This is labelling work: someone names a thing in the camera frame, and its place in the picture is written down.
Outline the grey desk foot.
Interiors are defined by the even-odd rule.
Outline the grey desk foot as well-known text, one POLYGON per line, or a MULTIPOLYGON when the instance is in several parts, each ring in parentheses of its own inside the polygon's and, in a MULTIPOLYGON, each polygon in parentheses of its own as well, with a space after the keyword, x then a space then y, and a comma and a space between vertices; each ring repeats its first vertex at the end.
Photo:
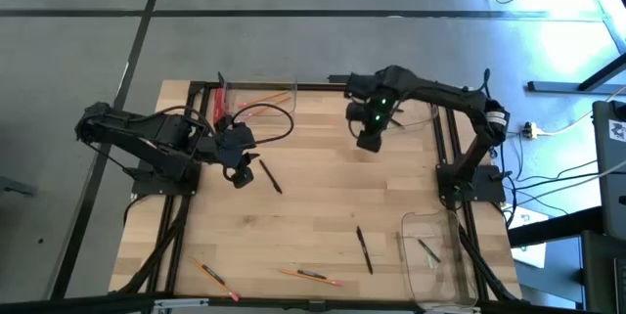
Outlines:
POLYGON ((527 83, 527 89, 531 92, 558 94, 612 95, 621 88, 619 84, 602 84, 593 90, 583 90, 579 86, 579 83, 571 82, 529 81, 527 83))

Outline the white paper sheet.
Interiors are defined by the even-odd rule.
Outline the white paper sheet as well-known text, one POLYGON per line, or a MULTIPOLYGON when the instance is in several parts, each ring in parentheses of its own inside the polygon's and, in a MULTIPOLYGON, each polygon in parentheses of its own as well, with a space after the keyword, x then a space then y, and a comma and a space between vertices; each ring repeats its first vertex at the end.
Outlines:
MULTIPOLYGON (((512 231, 515 228, 547 221, 548 219, 549 216, 546 214, 518 206, 515 210, 514 219, 509 230, 512 231)), ((516 261, 543 269, 545 267, 546 244, 541 243, 533 246, 514 247, 512 248, 512 256, 516 261)))

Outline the dark grey cabinet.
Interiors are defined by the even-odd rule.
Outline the dark grey cabinet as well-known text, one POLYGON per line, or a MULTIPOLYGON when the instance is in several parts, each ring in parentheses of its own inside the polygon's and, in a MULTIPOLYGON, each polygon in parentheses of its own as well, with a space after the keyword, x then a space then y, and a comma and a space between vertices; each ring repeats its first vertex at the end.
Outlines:
POLYGON ((626 103, 592 107, 604 231, 626 241, 626 103))

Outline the black diagonal desk leg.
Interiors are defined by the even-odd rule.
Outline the black diagonal desk leg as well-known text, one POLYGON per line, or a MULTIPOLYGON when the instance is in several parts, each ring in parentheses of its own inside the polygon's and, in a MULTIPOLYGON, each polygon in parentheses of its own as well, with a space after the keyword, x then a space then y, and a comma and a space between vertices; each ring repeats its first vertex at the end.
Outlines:
POLYGON ((578 90, 584 92, 594 91, 624 70, 626 70, 626 53, 621 54, 618 58, 580 83, 578 90))

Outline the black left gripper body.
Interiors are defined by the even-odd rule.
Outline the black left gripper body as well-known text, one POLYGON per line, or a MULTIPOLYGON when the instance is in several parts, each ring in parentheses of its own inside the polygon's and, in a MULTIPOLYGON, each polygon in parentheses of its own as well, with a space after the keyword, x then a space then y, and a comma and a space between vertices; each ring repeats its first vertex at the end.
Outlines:
POLYGON ((218 131, 217 154, 225 167, 243 167, 250 163, 247 149, 256 147, 251 129, 243 122, 233 123, 218 131))

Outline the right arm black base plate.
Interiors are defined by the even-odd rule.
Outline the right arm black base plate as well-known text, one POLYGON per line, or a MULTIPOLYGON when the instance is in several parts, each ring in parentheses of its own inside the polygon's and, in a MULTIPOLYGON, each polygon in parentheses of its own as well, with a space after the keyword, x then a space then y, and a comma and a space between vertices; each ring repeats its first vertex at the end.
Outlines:
POLYGON ((494 165, 459 172, 453 164, 435 168, 439 197, 446 202, 503 202, 503 174, 494 165))

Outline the black floor beam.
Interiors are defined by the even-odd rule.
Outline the black floor beam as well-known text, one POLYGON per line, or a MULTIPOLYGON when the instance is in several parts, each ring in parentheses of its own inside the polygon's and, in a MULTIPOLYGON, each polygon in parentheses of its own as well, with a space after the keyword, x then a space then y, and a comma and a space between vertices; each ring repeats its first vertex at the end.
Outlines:
POLYGON ((600 206, 512 228, 508 231, 508 238, 511 248, 516 248, 577 237, 584 231, 604 232, 603 209, 600 206))

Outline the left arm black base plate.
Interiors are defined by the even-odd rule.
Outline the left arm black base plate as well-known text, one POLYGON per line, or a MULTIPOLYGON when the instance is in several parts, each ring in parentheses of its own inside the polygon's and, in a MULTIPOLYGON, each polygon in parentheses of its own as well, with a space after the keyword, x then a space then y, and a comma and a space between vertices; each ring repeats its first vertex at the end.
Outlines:
POLYGON ((133 182, 131 192, 133 194, 146 195, 171 195, 185 196, 194 194, 199 185, 201 176, 201 164, 193 163, 182 180, 172 182, 164 177, 159 177, 153 173, 153 168, 146 162, 140 161, 138 168, 148 170, 150 174, 147 177, 139 177, 133 182))

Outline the clear plastic bin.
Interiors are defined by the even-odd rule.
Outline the clear plastic bin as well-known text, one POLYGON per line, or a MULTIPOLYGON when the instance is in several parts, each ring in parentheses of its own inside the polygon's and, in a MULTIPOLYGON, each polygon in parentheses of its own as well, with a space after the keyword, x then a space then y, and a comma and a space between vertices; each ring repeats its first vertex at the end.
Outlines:
POLYGON ((469 258, 459 237, 456 213, 406 213, 398 240, 403 272, 416 304, 427 309, 465 309, 477 302, 469 258), (418 243, 422 239, 440 258, 434 261, 418 243))
MULTIPOLYGON (((267 101, 274 101, 283 99, 285 97, 291 97, 291 101, 281 108, 283 111, 287 113, 293 113, 296 107, 296 97, 297 97, 297 82, 296 81, 287 81, 287 82, 227 82, 226 88, 228 89, 227 94, 227 103, 229 108, 229 114, 235 114, 239 112, 240 108, 238 108, 238 104, 245 103, 257 98, 265 97, 267 95, 271 95, 274 93, 278 93, 281 91, 289 90, 289 93, 280 97, 276 97, 273 99, 269 99, 267 101)), ((265 117, 278 117, 283 115, 281 111, 269 111, 263 115, 257 116, 246 116, 247 113, 253 111, 255 109, 255 104, 252 104, 252 109, 246 110, 240 115, 240 119, 250 119, 250 118, 265 118, 265 117)))
POLYGON ((404 112, 392 111, 391 118, 402 123, 404 128, 396 127, 388 121, 386 128, 381 131, 380 134, 386 129, 404 130, 406 128, 414 128, 434 119, 434 109, 430 109, 428 104, 418 104, 418 107, 422 106, 425 108, 425 112, 422 113, 414 113, 410 112, 409 109, 402 108, 404 103, 410 100, 410 96, 412 95, 411 90, 414 89, 413 86, 406 87, 384 79, 381 83, 375 83, 374 81, 353 82, 350 85, 350 88, 345 89, 344 96, 349 100, 349 105, 345 109, 346 120, 350 124, 353 124, 354 122, 360 123, 361 130, 364 130, 363 121, 367 117, 365 104, 375 92, 382 89, 394 92, 394 109, 400 108, 404 110, 404 112))

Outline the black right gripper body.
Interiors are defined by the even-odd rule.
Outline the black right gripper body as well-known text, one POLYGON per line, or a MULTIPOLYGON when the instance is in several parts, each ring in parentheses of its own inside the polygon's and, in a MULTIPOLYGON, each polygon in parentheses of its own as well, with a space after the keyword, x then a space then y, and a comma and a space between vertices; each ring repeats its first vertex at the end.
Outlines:
POLYGON ((394 92, 382 89, 375 92, 365 104, 366 119, 363 121, 367 133, 383 131, 392 116, 394 92))

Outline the red stapler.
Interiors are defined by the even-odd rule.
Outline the red stapler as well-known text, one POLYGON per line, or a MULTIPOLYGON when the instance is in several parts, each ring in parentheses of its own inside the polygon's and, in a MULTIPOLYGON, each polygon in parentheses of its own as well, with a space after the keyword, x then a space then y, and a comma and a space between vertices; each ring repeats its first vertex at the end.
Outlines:
POLYGON ((227 94, 227 88, 222 87, 215 90, 212 114, 212 120, 214 124, 216 124, 220 119, 222 119, 225 115, 229 113, 227 94))

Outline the grey furniture foot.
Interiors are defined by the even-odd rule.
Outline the grey furniture foot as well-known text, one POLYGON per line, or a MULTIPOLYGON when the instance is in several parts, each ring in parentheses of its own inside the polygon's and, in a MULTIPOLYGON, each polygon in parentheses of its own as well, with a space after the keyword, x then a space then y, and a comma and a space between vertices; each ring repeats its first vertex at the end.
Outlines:
POLYGON ((15 192, 23 196, 32 197, 36 191, 37 189, 33 186, 0 176, 0 195, 8 192, 15 192))

